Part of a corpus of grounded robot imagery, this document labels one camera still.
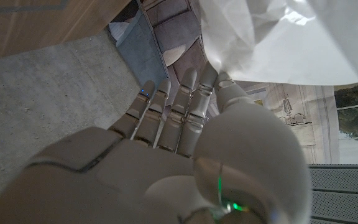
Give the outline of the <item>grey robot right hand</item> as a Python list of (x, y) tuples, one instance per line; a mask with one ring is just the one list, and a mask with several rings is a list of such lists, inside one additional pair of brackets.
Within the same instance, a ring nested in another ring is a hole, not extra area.
[(33, 156), (0, 193), (0, 223), (307, 223), (311, 180), (292, 130), (225, 72), (147, 81), (108, 129)]

